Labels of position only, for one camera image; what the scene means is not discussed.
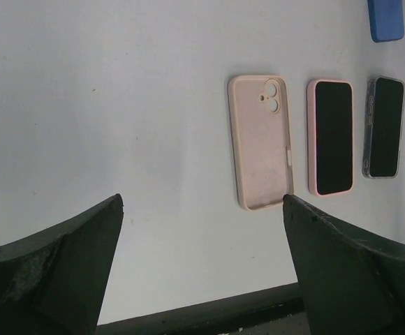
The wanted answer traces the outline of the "black screen smartphone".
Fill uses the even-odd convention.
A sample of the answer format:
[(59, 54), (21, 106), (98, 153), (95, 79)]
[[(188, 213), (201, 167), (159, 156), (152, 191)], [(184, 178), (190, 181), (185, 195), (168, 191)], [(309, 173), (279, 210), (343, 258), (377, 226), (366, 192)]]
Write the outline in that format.
[(403, 107), (404, 84), (386, 77), (377, 78), (369, 159), (371, 177), (397, 174)]
[(316, 190), (347, 191), (353, 184), (353, 94), (345, 82), (320, 81), (315, 88)]

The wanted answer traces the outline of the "beige phone case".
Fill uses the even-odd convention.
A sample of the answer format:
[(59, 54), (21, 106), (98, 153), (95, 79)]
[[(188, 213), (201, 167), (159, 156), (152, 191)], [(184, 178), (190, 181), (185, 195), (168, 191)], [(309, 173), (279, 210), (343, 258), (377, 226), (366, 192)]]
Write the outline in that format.
[(240, 75), (228, 83), (237, 196), (257, 211), (294, 191), (288, 94), (277, 75)]

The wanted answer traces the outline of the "pink phone case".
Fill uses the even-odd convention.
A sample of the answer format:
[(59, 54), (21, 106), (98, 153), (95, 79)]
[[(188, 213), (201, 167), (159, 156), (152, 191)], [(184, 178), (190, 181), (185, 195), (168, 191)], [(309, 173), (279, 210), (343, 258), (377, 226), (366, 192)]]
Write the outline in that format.
[[(307, 86), (307, 149), (308, 149), (308, 185), (309, 185), (309, 192), (312, 195), (316, 196), (329, 196), (335, 195), (340, 193), (348, 192), (352, 189), (351, 188), (347, 191), (340, 192), (340, 193), (333, 193), (329, 195), (321, 195), (317, 193), (316, 190), (316, 116), (315, 116), (315, 88), (316, 84), (320, 81), (327, 81), (327, 82), (345, 82), (350, 84), (349, 82), (343, 80), (312, 80)], [(354, 161), (354, 134), (353, 134), (353, 161)]]

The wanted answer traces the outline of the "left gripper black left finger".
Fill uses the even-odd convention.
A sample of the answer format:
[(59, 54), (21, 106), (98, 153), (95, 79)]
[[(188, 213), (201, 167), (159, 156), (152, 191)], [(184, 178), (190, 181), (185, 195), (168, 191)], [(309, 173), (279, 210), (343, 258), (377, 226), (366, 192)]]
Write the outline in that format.
[(94, 334), (122, 221), (116, 194), (0, 246), (0, 334)]

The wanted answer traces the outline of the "blue phone case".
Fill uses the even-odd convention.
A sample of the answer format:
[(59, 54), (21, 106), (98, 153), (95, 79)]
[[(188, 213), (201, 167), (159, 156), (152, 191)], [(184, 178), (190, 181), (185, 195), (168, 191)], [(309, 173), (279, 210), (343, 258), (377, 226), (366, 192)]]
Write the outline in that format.
[(368, 0), (371, 38), (375, 43), (401, 40), (404, 37), (402, 0)]

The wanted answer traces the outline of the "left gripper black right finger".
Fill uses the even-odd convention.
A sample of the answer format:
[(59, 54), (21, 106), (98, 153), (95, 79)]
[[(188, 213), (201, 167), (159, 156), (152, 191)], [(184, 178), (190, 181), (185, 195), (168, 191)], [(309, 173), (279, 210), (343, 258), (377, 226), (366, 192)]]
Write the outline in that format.
[(312, 334), (405, 334), (405, 244), (295, 195), (283, 222)]

